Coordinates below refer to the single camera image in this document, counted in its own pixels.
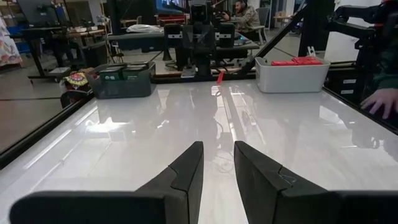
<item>floor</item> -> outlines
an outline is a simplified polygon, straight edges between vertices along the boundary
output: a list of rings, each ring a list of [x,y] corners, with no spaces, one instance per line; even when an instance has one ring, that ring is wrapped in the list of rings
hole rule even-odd
[[[277,31],[267,33],[268,38]],[[295,35],[284,37],[265,58],[272,60],[290,60],[297,56],[300,38]],[[145,61],[154,58],[157,52],[142,54],[141,51],[124,52],[125,62]],[[38,74],[31,58],[25,57],[22,68],[0,75],[0,153],[10,144],[16,142],[43,122],[61,112],[59,85],[53,80],[34,80],[28,75]],[[164,70],[162,54],[155,57],[157,72]]]

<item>person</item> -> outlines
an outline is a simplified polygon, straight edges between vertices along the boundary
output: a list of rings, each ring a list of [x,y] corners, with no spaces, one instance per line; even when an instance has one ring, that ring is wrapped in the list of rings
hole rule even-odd
[[[374,92],[362,101],[364,110],[375,114],[384,106],[383,119],[391,119],[391,113],[398,113],[398,32],[393,34],[393,40],[380,54],[381,72],[374,76],[366,91]]]
[[[256,10],[249,6],[246,0],[237,0],[235,2],[236,17],[230,17],[227,13],[223,13],[223,19],[226,21],[236,22],[236,31],[250,40],[258,40],[259,35],[252,27],[260,25],[259,15]]]

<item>gray plastic bin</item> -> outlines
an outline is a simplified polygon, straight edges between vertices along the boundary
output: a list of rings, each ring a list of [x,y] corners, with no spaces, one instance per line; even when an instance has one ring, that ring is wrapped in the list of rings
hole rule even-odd
[[[108,65],[99,67],[104,70]],[[149,62],[149,69],[141,71],[136,80],[102,82],[100,77],[94,79],[91,76],[87,76],[87,80],[97,99],[134,98],[150,96],[154,92],[156,85],[151,79],[155,74],[155,63]]]

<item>white table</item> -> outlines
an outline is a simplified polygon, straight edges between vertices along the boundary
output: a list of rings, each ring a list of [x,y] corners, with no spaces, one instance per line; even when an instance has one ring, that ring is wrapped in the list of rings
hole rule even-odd
[[[377,149],[365,146],[372,137]],[[327,93],[265,95],[254,80],[158,85],[148,98],[92,100],[1,170],[0,220],[30,192],[136,190],[203,141],[199,222],[247,223],[235,140],[328,190],[398,189],[398,137]]]

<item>white box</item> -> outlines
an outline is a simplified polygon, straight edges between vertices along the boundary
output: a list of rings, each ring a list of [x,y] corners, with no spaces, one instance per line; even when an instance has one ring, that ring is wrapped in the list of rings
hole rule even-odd
[[[264,93],[319,92],[325,82],[330,62],[317,58],[322,65],[272,66],[256,58],[257,86]]]

